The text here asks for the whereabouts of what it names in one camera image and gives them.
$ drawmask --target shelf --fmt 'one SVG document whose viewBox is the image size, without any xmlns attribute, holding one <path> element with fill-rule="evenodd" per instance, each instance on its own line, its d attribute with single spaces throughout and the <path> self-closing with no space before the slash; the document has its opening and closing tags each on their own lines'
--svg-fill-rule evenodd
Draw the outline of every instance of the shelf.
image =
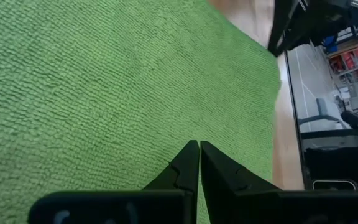
<svg viewBox="0 0 358 224">
<path fill-rule="evenodd" d="M 352 68 L 352 69 L 350 69 L 350 70 L 346 70 L 345 72 L 341 72 L 341 73 L 335 74 L 335 75 L 341 76 L 341 75 L 345 75 L 345 74 L 347 74 L 347 73 L 354 72 L 354 71 L 356 71 L 356 70 L 358 70 L 358 67 L 357 67 L 357 68 Z"/>
<path fill-rule="evenodd" d="M 341 55 L 341 54 L 343 54 L 345 52 L 355 50 L 355 49 L 358 49 L 358 44 L 352 45 L 350 47 L 346 47 L 344 49 L 338 50 L 337 52 L 333 52 L 331 54 L 327 54 L 327 57 L 331 59 L 333 57 L 339 56 L 339 55 Z"/>
</svg>

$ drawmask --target green towel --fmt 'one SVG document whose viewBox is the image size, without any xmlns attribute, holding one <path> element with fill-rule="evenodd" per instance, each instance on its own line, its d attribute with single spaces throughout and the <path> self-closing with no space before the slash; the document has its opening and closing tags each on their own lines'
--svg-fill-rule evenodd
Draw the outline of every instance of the green towel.
<svg viewBox="0 0 358 224">
<path fill-rule="evenodd" d="M 0 0 L 0 223 L 51 192 L 141 189 L 190 139 L 271 180 L 278 89 L 206 0 Z"/>
</svg>

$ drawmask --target black metal frame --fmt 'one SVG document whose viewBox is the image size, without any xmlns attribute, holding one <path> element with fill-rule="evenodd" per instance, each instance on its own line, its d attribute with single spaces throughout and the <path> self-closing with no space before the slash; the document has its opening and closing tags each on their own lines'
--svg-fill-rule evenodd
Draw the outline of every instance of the black metal frame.
<svg viewBox="0 0 358 224">
<path fill-rule="evenodd" d="M 309 35 L 319 24 L 324 24 L 327 20 L 335 21 L 338 16 L 341 16 L 341 12 L 346 12 L 350 8 L 351 0 L 310 1 L 303 16 L 296 18 L 290 32 L 287 32 L 287 38 L 282 39 L 283 33 L 288 31 L 293 12 L 298 4 L 298 0 L 275 0 L 273 27 L 268 50 L 276 57 L 292 48 L 300 38 Z"/>
</svg>

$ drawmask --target floor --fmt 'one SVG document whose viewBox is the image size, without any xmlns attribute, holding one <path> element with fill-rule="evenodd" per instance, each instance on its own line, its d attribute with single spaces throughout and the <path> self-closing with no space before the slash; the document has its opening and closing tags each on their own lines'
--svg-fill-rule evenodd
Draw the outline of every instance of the floor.
<svg viewBox="0 0 358 224">
<path fill-rule="evenodd" d="M 274 0 L 208 0 L 229 21 L 263 46 L 273 24 Z M 282 86 L 275 107 L 273 183 L 281 189 L 304 189 L 295 119 L 284 56 L 277 59 Z"/>
<path fill-rule="evenodd" d="M 335 96 L 339 91 L 331 78 L 331 69 L 320 47 L 301 45 L 288 52 L 288 64 L 298 118 L 319 115 L 316 99 L 324 99 L 328 115 L 341 120 Z M 334 121 L 319 120 L 300 125 L 301 133 L 342 129 Z"/>
</svg>

